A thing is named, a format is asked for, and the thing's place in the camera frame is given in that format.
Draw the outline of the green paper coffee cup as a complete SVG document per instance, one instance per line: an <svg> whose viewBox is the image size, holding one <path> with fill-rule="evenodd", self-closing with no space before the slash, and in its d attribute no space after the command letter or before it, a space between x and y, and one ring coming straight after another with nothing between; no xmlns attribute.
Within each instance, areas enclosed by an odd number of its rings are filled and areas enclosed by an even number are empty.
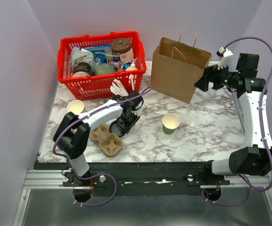
<svg viewBox="0 0 272 226"><path fill-rule="evenodd" d="M173 134L179 125L180 119L173 113L168 113L162 118L162 130L165 134Z"/></svg>

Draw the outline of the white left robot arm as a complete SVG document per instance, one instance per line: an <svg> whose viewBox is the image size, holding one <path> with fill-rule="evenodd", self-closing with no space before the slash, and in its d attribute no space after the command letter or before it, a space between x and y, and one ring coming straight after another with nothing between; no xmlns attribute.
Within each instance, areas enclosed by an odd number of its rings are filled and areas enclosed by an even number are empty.
<svg viewBox="0 0 272 226"><path fill-rule="evenodd" d="M140 119L136 111L141 109L143 95L149 91L147 88L140 94L134 90L126 97L115 95L89 112L79 115L69 112L64 116L53 137L53 153L67 159L75 172L73 180L78 185L85 186L90 179L90 167L84 156L90 133L113 119L122 135L129 133Z"/></svg>

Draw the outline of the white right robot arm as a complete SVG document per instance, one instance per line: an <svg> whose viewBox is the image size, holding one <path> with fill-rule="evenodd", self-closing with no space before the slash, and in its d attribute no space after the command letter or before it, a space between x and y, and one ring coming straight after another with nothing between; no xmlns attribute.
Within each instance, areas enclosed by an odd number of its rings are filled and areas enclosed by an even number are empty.
<svg viewBox="0 0 272 226"><path fill-rule="evenodd" d="M223 87L234 92L235 104L244 130L243 148L230 154L229 158L213 161L211 168L202 172L202 180L213 184L219 175L247 174L265 176L271 171L272 139L270 136L267 114L267 95L262 94L265 79L257 78L259 55L239 55L236 70L231 72L228 63L233 53L220 50L217 53L221 60L214 66L207 66L203 76L195 87L206 92L210 83L213 89Z"/></svg>

